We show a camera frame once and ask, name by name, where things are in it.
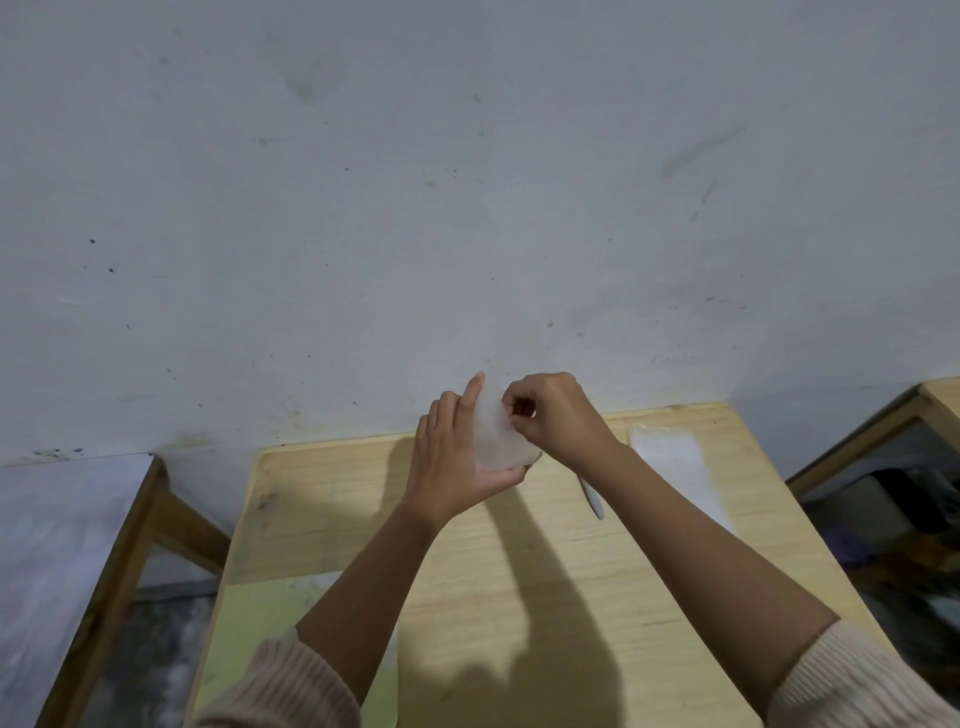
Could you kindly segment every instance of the light wood tabletop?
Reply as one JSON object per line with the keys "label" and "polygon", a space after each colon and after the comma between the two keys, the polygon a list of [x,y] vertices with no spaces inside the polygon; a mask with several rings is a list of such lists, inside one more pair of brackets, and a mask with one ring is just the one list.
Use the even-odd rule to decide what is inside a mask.
{"label": "light wood tabletop", "polygon": [[[693,433],[738,535],[886,642],[728,405],[607,419],[624,442],[636,426]],[[399,500],[411,444],[398,435],[264,450],[218,605],[233,585],[343,569]],[[444,530],[400,617],[401,724],[760,724],[607,514],[598,521],[573,473],[544,456],[518,488]]]}

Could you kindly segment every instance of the wooden desk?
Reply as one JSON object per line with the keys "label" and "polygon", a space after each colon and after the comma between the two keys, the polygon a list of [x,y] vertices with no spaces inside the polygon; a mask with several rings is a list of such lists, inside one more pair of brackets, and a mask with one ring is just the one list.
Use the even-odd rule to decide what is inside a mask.
{"label": "wooden desk", "polygon": [[931,379],[877,412],[833,448],[787,479],[797,497],[816,488],[874,448],[922,420],[960,452],[960,376]]}
{"label": "wooden desk", "polygon": [[154,543],[221,573],[229,537],[172,494],[152,455],[0,469],[0,715],[81,718]]}
{"label": "wooden desk", "polygon": [[[638,425],[694,433],[739,535],[884,640],[726,404],[608,421],[625,442]],[[344,568],[399,499],[411,442],[406,435],[264,450],[233,537],[226,589]],[[608,514],[598,521],[574,475],[543,458],[519,488],[449,525],[400,618],[401,724],[759,725]],[[204,667],[205,656],[197,684]]]}

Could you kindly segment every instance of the beige sweater cuff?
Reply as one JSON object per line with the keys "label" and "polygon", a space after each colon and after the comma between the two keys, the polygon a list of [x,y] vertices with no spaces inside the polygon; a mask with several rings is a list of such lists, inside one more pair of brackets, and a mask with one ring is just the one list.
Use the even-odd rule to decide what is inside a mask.
{"label": "beige sweater cuff", "polygon": [[896,653],[850,622],[814,643],[774,694],[771,728],[960,725],[957,713]]}
{"label": "beige sweater cuff", "polygon": [[359,728],[353,693],[294,629],[257,647],[240,681],[198,711],[189,728]]}

